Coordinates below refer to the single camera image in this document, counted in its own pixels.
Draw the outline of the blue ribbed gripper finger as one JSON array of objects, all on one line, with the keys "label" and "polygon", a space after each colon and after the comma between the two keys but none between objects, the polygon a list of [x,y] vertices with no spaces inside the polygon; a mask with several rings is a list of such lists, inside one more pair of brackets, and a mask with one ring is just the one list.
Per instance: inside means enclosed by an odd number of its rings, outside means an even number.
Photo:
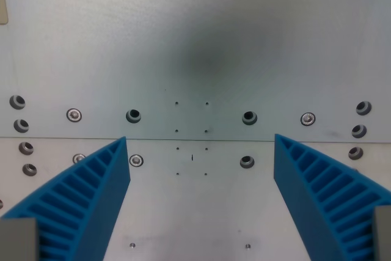
[{"label": "blue ribbed gripper finger", "polygon": [[103,260],[128,186],[120,138],[30,193],[4,219],[34,218],[40,260]]},{"label": "blue ribbed gripper finger", "polygon": [[389,190],[280,134],[274,180],[311,260],[374,260],[373,212],[390,203]]}]

